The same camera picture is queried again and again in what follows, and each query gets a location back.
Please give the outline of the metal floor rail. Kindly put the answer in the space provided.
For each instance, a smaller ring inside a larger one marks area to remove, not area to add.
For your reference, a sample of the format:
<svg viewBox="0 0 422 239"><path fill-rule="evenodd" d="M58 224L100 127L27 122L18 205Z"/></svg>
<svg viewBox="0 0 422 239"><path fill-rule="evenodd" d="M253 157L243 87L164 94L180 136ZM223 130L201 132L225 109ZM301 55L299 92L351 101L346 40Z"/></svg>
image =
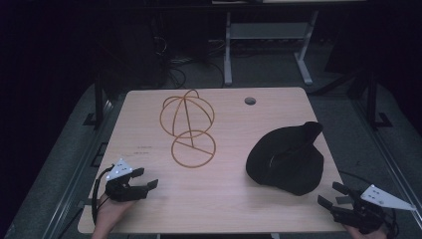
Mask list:
<svg viewBox="0 0 422 239"><path fill-rule="evenodd" d="M376 145L376 148L380 152L384 163L392 177L396 187L400 194L411 204L415 206L415 211L411 214L414 217L418 227L422 230L422 201L418 198L410 183L406 179L404 173L397 164L395 157L387 147L385 140L382 138L379 126L373 126L366 118L366 112L363 104L359 101L352 100L351 104L360 118L365 129L368 131L370 137Z"/></svg>
<svg viewBox="0 0 422 239"><path fill-rule="evenodd" d="M106 148L105 124L112 109L112 103L104 100L101 106L96 104L95 113L83 115L81 123L71 124L67 130L69 137L64 139L64 149L57 156L63 162L56 163L58 169L53 173L64 188L42 239L60 239L67 228L68 216L72 216L72 224L78 218L74 211L83 210L89 201L94 177L101 164L101 152Z"/></svg>

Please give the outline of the person's right hand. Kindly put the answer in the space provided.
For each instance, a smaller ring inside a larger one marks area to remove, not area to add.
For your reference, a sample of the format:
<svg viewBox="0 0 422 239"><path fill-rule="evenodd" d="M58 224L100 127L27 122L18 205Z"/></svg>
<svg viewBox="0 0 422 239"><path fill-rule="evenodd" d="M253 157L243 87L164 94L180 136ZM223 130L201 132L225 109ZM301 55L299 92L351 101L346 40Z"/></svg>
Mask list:
<svg viewBox="0 0 422 239"><path fill-rule="evenodd" d="M357 228L348 225L344 225L344 228L350 234L352 239L387 239L387 235L382 229L368 234L362 234Z"/></svg>

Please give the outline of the golden wire hat stand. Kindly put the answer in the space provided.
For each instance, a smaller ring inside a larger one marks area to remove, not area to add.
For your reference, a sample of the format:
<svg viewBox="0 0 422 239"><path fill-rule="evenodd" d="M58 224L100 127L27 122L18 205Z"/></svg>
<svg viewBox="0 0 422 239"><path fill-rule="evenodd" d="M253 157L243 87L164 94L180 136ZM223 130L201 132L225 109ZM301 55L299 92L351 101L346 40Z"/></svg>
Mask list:
<svg viewBox="0 0 422 239"><path fill-rule="evenodd" d="M177 164L198 168L213 159L217 144L209 130L214 121L213 107L196 90L163 101L159 123L172 138L170 153Z"/></svg>

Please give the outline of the person's left hand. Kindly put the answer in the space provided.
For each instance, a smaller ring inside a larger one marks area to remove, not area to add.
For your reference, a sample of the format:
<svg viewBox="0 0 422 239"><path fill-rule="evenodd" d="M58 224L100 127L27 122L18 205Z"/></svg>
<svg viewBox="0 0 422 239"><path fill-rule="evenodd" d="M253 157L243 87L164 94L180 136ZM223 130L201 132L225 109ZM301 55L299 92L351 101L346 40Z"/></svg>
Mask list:
<svg viewBox="0 0 422 239"><path fill-rule="evenodd" d="M97 223L91 239L107 239L109 233L124 217L135 201L117 202L108 199L105 194L101 196Z"/></svg>

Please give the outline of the black metal post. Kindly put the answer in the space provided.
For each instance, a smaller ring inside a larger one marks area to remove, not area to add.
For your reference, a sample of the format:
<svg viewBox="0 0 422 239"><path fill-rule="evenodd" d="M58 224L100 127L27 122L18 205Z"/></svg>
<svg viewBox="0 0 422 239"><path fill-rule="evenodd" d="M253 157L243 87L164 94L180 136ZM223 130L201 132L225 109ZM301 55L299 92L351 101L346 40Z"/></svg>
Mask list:
<svg viewBox="0 0 422 239"><path fill-rule="evenodd" d="M84 120L84 125L89 125L97 130L104 120L104 108L105 108L105 97L104 97L104 86L102 80L102 74L97 73L94 83L95 90L95 111L88 114Z"/></svg>
<svg viewBox="0 0 422 239"><path fill-rule="evenodd" d="M366 69L359 69L352 77L352 84L347 96L359 101L365 99L364 117L373 130L380 127L392 127L392 123L385 113L377 109L377 80L374 73Z"/></svg>

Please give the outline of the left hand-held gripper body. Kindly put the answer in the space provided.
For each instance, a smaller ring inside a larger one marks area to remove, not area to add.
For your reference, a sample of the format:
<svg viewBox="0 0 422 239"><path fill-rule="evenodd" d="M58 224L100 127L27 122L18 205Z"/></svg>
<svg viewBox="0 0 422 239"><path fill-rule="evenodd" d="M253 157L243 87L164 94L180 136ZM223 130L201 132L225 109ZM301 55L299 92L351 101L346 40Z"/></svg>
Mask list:
<svg viewBox="0 0 422 239"><path fill-rule="evenodd" d="M148 194L147 186L131 186L125 181L134 168L122 158L112 167L106 177L105 194L114 201L126 202L145 199Z"/></svg>

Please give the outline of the black hat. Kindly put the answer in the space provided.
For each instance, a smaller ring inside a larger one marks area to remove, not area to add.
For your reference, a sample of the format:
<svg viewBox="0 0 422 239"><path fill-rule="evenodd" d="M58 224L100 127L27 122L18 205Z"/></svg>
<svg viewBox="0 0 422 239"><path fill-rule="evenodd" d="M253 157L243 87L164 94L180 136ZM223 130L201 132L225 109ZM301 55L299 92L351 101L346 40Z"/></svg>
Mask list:
<svg viewBox="0 0 422 239"><path fill-rule="evenodd" d="M314 191L322 177L324 157L314 146L322 132L319 122L274 129L252 148L247 174L258 184L296 196Z"/></svg>

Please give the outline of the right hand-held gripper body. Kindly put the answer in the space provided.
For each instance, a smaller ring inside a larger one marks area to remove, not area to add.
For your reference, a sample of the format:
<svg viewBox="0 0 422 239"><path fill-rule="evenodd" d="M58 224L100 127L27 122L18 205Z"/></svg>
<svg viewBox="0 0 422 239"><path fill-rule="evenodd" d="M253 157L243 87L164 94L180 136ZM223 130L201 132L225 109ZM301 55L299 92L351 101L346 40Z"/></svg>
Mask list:
<svg viewBox="0 0 422 239"><path fill-rule="evenodd" d="M333 206L330 212L333 220L355 227L362 234L371 233L385 226L388 235L397 235L399 229L395 209L415 211L414 205L373 184L364 191L350 189L350 194L345 196L351 200L352 208Z"/></svg>

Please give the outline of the grey metal stand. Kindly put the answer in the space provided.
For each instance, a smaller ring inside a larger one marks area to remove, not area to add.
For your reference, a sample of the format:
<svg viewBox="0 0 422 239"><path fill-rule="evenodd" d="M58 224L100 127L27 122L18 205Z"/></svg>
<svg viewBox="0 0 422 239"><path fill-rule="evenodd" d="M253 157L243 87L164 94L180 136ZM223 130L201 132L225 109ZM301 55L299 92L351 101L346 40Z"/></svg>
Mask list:
<svg viewBox="0 0 422 239"><path fill-rule="evenodd" d="M313 79L306 65L305 56L314 32L317 16L318 11L313 11L307 22L233 23L231 13L228 12L226 14L223 62L224 85L231 86L233 84L231 64L231 43L233 40L302 40L302 47L294 53L294 56L304 83L310 86Z"/></svg>

